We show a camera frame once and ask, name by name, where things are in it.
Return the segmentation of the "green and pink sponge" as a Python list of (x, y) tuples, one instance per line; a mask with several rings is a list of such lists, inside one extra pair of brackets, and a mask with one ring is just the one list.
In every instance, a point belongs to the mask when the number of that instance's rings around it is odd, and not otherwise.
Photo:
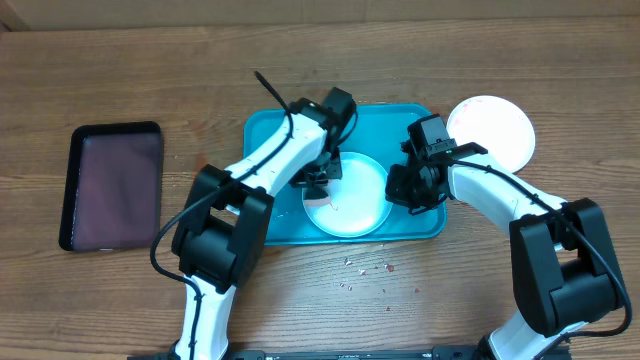
[(317, 186), (306, 188), (302, 199), (305, 207), (322, 207), (331, 203), (331, 197), (327, 190)]

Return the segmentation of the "light blue plate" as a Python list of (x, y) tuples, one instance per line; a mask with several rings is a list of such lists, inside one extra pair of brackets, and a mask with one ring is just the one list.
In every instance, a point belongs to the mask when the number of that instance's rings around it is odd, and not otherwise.
[(357, 152), (341, 154), (342, 178), (324, 187), (331, 203), (304, 207), (311, 222), (339, 238), (373, 233), (387, 219), (392, 204), (385, 198), (387, 171), (373, 158)]

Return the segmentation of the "white plate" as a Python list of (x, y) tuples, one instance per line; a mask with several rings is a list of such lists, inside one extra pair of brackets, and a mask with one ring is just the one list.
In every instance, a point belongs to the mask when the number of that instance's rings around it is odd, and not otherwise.
[(517, 105), (501, 97), (480, 95), (462, 101), (450, 113), (446, 128), (459, 145), (479, 144), (511, 173), (525, 167), (534, 154), (532, 122)]

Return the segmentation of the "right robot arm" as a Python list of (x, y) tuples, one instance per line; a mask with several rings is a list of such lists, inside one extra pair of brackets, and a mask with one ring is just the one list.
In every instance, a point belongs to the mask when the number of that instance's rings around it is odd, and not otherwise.
[(466, 203), (510, 238), (516, 313), (463, 351), (465, 359), (568, 359), (577, 337), (625, 332), (633, 310), (602, 209), (568, 202), (506, 170), (481, 145), (459, 145), (439, 115), (411, 123), (386, 198), (416, 215)]

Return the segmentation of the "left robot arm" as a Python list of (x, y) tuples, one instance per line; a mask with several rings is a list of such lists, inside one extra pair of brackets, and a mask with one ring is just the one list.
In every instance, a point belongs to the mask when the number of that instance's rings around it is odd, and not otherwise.
[(332, 88), (321, 103), (285, 106), (283, 122), (243, 160), (204, 166), (171, 226), (176, 278), (187, 290), (180, 339), (169, 359), (222, 359), (235, 291), (262, 254), (274, 198), (287, 185), (314, 193), (342, 176), (339, 146), (356, 113), (351, 94)]

